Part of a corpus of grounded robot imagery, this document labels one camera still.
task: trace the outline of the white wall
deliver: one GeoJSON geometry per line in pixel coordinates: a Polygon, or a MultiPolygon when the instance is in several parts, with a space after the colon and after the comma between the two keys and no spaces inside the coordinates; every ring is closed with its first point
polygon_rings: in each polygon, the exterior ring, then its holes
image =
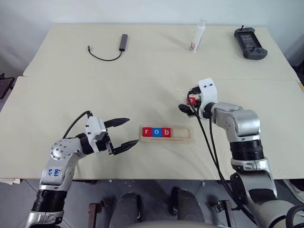
{"type": "Polygon", "coordinates": [[[52,23],[196,24],[200,16],[267,26],[292,64],[302,60],[304,0],[0,0],[0,71],[21,75],[52,23]]]}

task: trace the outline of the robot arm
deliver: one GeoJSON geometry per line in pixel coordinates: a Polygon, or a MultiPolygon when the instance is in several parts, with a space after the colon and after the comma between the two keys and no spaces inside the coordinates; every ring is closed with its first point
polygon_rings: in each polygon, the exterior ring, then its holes
{"type": "MultiPolygon", "coordinates": [[[[211,119],[226,131],[231,165],[236,171],[230,177],[233,195],[247,206],[260,228],[286,228],[285,216],[294,205],[276,198],[276,186],[263,153],[257,114],[235,104],[218,102],[217,90],[210,78],[200,80],[189,95],[196,96],[194,108],[201,119],[211,119]]],[[[195,115],[184,104],[179,108],[189,117],[195,115]]],[[[304,218],[296,215],[294,224],[301,222],[304,218]]]]}
{"type": "Polygon", "coordinates": [[[138,142],[134,140],[118,148],[113,147],[107,128],[122,125],[127,121],[129,119],[119,118],[103,122],[90,114],[85,125],[86,133],[75,138],[63,138],[52,145],[49,161],[42,172],[37,198],[25,228],[58,227],[56,225],[62,221],[65,198],[79,159],[105,150],[116,155],[127,151],[138,142]]]}

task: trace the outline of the floor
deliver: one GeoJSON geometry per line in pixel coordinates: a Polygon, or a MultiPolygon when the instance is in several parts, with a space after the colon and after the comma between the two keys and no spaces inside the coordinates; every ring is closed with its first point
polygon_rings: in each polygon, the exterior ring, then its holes
{"type": "MultiPolygon", "coordinates": [[[[23,228],[38,190],[39,180],[23,180],[12,186],[0,183],[0,224],[2,228],[23,228]]],[[[167,211],[168,195],[177,186],[192,192],[200,203],[206,223],[226,225],[225,212],[215,213],[210,208],[210,199],[228,200],[230,197],[217,181],[206,180],[99,180],[96,184],[74,181],[68,192],[63,228],[85,228],[88,223],[88,205],[102,199],[115,202],[128,192],[135,192],[142,198],[142,219],[176,219],[167,211]]],[[[300,204],[282,181],[276,181],[278,197],[293,204],[300,204]]],[[[256,226],[240,211],[235,211],[237,227],[256,226]]],[[[111,207],[97,215],[96,227],[106,228],[111,218],[111,207]]]]}

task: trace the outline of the black cable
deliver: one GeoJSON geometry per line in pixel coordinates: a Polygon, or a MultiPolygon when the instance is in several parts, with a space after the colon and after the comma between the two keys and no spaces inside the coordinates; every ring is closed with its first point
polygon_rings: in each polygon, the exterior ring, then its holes
{"type": "Polygon", "coordinates": [[[218,155],[217,155],[217,151],[215,149],[215,143],[214,143],[214,139],[213,139],[213,133],[212,133],[212,117],[209,118],[209,131],[210,131],[210,137],[211,137],[211,143],[212,143],[212,147],[213,147],[213,152],[214,152],[214,157],[215,157],[215,161],[218,164],[218,169],[219,169],[219,160],[218,160],[218,155]]]}
{"type": "Polygon", "coordinates": [[[273,221],[270,223],[270,225],[269,225],[268,228],[274,228],[275,225],[276,225],[278,222],[282,221],[282,220],[285,219],[285,218],[286,218],[285,215],[282,215],[282,216],[276,218],[275,220],[273,220],[273,221]]]}
{"type": "Polygon", "coordinates": [[[286,228],[294,228],[294,216],[301,210],[304,210],[304,205],[297,205],[288,210],[286,214],[286,228]]]}
{"type": "Polygon", "coordinates": [[[90,47],[90,46],[87,46],[87,50],[88,50],[88,52],[90,53],[90,55],[94,56],[95,58],[98,58],[98,59],[100,59],[100,60],[102,60],[102,61],[108,61],[108,62],[109,62],[109,61],[114,61],[114,60],[118,59],[118,58],[122,55],[122,53],[123,53],[123,51],[120,51],[119,56],[116,57],[116,58],[113,58],[113,59],[103,59],[103,58],[99,58],[99,57],[97,57],[96,55],[92,54],[92,52],[91,52],[91,47],[90,47]]]}
{"type": "Polygon", "coordinates": [[[294,226],[294,228],[303,228],[303,227],[304,227],[304,222],[294,226]]]}
{"type": "Polygon", "coordinates": [[[77,123],[77,121],[80,120],[80,118],[83,117],[85,114],[87,115],[87,118],[89,118],[89,116],[92,115],[90,111],[85,111],[85,112],[81,113],[81,115],[78,116],[78,117],[72,122],[72,124],[68,127],[66,133],[65,133],[65,134],[63,135],[63,137],[62,137],[63,139],[66,138],[67,134],[70,132],[70,130],[72,129],[72,127],[73,127],[73,126],[77,123]]]}
{"type": "Polygon", "coordinates": [[[223,184],[225,190],[227,191],[227,193],[229,194],[229,196],[233,199],[233,201],[236,203],[236,205],[244,212],[244,214],[245,214],[245,215],[246,215],[254,224],[256,224],[253,215],[248,211],[247,208],[245,208],[245,206],[244,206],[241,202],[239,202],[239,200],[237,200],[237,198],[234,197],[234,195],[233,195],[233,193],[232,193],[232,190],[229,188],[229,186],[228,186],[228,184],[227,184],[225,178],[223,177],[223,175],[222,175],[222,173],[221,173],[221,171],[220,171],[220,168],[219,168],[219,163],[216,161],[216,160],[217,160],[217,154],[216,154],[216,150],[215,150],[215,144],[214,144],[212,129],[210,128],[210,129],[211,129],[211,131],[210,131],[210,136],[211,136],[211,142],[212,142],[212,145],[213,145],[213,150],[214,150],[214,152],[215,152],[215,153],[214,153],[215,156],[213,156],[213,154],[212,154],[212,150],[211,150],[211,147],[210,147],[208,138],[207,138],[207,136],[206,136],[205,129],[204,129],[204,127],[203,127],[203,125],[202,125],[202,123],[201,123],[201,121],[200,121],[200,116],[199,116],[199,114],[197,113],[197,111],[195,110],[194,106],[193,106],[192,103],[191,103],[191,100],[190,100],[190,98],[189,98],[189,95],[190,95],[190,94],[191,94],[191,92],[188,92],[188,94],[187,94],[187,100],[188,100],[188,102],[189,102],[189,104],[190,104],[190,107],[192,108],[192,110],[193,110],[193,112],[194,112],[194,114],[195,114],[195,116],[196,116],[196,118],[197,118],[197,120],[198,120],[198,122],[199,122],[199,124],[200,124],[200,128],[201,128],[201,130],[202,130],[202,132],[203,132],[203,135],[204,135],[204,138],[205,138],[205,140],[206,140],[206,144],[207,144],[209,153],[210,153],[210,155],[211,155],[211,157],[212,157],[213,163],[215,164],[215,166],[216,166],[216,168],[217,168],[217,170],[218,170],[219,178],[220,178],[220,180],[221,180],[221,182],[222,182],[222,184],[223,184]]]}

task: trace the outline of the table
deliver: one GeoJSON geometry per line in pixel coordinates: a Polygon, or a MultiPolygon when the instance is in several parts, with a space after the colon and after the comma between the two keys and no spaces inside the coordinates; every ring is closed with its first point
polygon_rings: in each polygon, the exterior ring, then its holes
{"type": "Polygon", "coordinates": [[[252,61],[234,37],[236,26],[206,26],[198,53],[188,51],[195,26],[57,24],[44,39],[24,76],[51,78],[158,78],[298,80],[267,28],[256,29],[265,59],[252,61]],[[118,56],[121,35],[128,34],[122,57],[104,62],[99,57],[118,56]]]}
{"type": "MultiPolygon", "coordinates": [[[[109,120],[114,146],[138,139],[142,125],[193,128],[192,144],[143,143],[120,155],[91,154],[80,160],[75,179],[218,179],[195,118],[178,110],[202,76],[158,79],[19,77],[0,112],[0,177],[40,178],[51,145],[83,111],[109,120]]],[[[256,111],[265,156],[275,179],[303,178],[304,94],[294,80],[215,79],[218,100],[256,111]]],[[[70,136],[84,131],[85,119],[70,136]]],[[[225,132],[213,128],[222,173],[229,178],[231,152],[225,132]]]]}

